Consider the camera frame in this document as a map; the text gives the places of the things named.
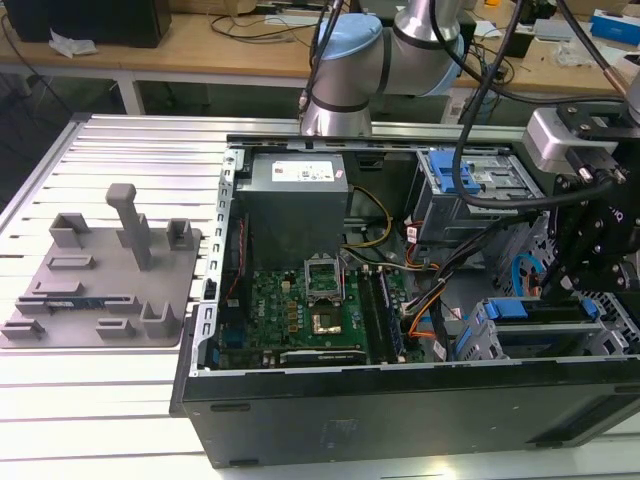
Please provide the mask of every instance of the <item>black computer case side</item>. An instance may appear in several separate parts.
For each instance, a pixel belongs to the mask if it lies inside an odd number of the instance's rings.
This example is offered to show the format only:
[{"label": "black computer case side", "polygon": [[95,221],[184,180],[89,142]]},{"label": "black computer case side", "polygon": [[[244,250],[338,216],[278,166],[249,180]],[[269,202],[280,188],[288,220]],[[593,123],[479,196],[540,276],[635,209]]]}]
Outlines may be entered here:
[{"label": "black computer case side", "polygon": [[171,25],[169,0],[6,0],[24,42],[47,42],[50,30],[98,44],[157,47]]},{"label": "black computer case side", "polygon": [[188,377],[215,468],[573,447],[640,411],[640,362]]},{"label": "black computer case side", "polygon": [[151,0],[155,4],[156,24],[158,26],[158,43],[164,38],[171,26],[171,8],[169,0]]}]

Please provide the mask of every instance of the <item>orange wire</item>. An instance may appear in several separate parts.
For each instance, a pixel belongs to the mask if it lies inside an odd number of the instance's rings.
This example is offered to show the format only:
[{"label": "orange wire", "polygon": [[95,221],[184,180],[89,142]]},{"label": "orange wire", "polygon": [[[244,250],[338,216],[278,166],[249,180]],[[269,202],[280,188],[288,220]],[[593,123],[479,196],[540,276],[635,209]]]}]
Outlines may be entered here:
[{"label": "orange wire", "polygon": [[436,337],[436,334],[434,332],[416,333],[415,329],[418,327],[418,323],[420,323],[420,319],[422,318],[422,315],[424,315],[424,312],[426,312],[429,309],[429,307],[433,304],[433,302],[435,302],[440,297],[440,295],[442,295],[442,292],[444,292],[444,288],[440,290],[431,300],[429,300],[425,304],[425,306],[422,307],[418,315],[416,315],[416,318],[413,319],[413,323],[411,324],[411,328],[409,329],[409,337],[429,337],[429,338]]},{"label": "orange wire", "polygon": [[[411,252],[413,252],[416,248],[416,243],[414,243],[413,245],[411,245],[408,249],[407,252],[404,255],[404,261],[407,264],[407,267],[413,267],[413,268],[424,268],[424,265],[420,265],[419,263],[413,263],[411,261]],[[440,268],[440,266],[437,263],[430,263],[429,267],[431,268],[435,268],[436,270],[438,268]]]}]

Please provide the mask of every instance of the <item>desk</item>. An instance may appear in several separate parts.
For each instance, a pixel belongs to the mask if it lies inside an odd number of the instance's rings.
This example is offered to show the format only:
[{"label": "desk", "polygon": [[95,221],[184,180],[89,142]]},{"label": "desk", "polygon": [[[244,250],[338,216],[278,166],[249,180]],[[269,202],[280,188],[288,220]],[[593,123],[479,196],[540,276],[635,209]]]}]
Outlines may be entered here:
[{"label": "desk", "polygon": [[[472,138],[496,130],[474,128]],[[171,216],[191,218],[205,235],[204,253],[227,134],[295,131],[293,120],[93,116],[72,122],[0,215],[0,318],[11,314],[47,252],[48,227],[58,212],[80,212],[90,227],[114,227],[116,212],[104,207],[104,195],[111,182],[132,182],[149,226],[164,226]],[[442,137],[459,135],[460,127],[374,124],[373,131]],[[523,133],[500,131],[513,138]],[[189,173],[181,169],[185,163]],[[199,299],[204,272],[201,258],[192,302]],[[168,415],[177,358],[177,348],[0,351],[0,478],[578,480],[610,478],[605,474],[612,472],[631,479],[640,472],[640,416],[576,449],[216,472],[189,420]]]},{"label": "desk", "polygon": [[[498,8],[479,5],[475,12],[503,27],[511,16],[512,8],[511,3],[505,1]],[[238,33],[280,29],[282,26],[259,24],[238,30]],[[308,43],[312,30],[299,30],[297,34]],[[10,32],[10,35],[20,52],[42,75],[115,80],[126,112],[131,115],[144,114],[137,87],[140,80],[300,88],[305,85],[309,74],[308,48],[301,43],[254,45],[231,40],[213,33],[205,15],[174,14],[171,29],[156,49],[98,45],[98,54],[73,59],[59,55],[46,44],[20,42],[15,32]],[[484,41],[489,48],[497,47],[499,42],[492,39]],[[516,76],[509,88],[537,95],[614,93],[597,68],[561,68],[554,65],[551,61],[553,47],[534,41],[525,59],[513,60]],[[30,73],[4,38],[0,40],[0,71]],[[454,87],[457,90],[454,89],[453,97],[457,100],[450,102],[449,115],[445,117],[457,121],[457,117],[453,117],[461,110],[460,99],[466,98],[475,86],[476,82],[467,75],[456,81]]]}]

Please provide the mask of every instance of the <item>floor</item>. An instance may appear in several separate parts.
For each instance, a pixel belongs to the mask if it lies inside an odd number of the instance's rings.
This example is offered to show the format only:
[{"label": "floor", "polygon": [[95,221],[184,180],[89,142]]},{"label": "floor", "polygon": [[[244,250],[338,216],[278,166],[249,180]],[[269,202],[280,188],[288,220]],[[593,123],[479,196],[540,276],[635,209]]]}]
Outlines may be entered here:
[{"label": "floor", "polygon": [[[22,97],[11,78],[0,76],[0,209],[4,208],[66,125],[69,115],[31,77],[32,93]],[[114,82],[45,78],[75,112],[124,113]],[[195,115],[257,118],[295,118],[298,89],[235,85],[143,83],[149,115]],[[446,99],[378,97],[371,102],[374,121],[439,123]],[[526,125],[531,109],[512,108],[504,100],[492,113],[494,125]]]}]

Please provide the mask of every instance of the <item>metal slotted table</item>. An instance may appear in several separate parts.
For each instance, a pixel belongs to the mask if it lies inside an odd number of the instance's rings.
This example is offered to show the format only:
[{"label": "metal slotted table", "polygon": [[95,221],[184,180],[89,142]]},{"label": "metal slotted table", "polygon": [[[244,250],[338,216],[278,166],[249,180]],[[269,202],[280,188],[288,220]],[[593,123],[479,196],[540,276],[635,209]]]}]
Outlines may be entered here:
[{"label": "metal slotted table", "polygon": [[[172,217],[200,228],[204,255],[228,133],[292,134],[288,120],[93,116],[70,123],[0,216],[0,315],[29,284],[58,212],[117,226],[104,204],[112,182],[130,182],[151,227]],[[459,127],[378,124],[377,135],[456,138]],[[483,127],[474,135],[517,128]],[[198,300],[203,256],[193,276]],[[640,416],[567,450],[424,457],[215,471],[189,420],[168,415],[178,349],[0,352],[0,478],[321,479],[572,478],[640,476]]]}]

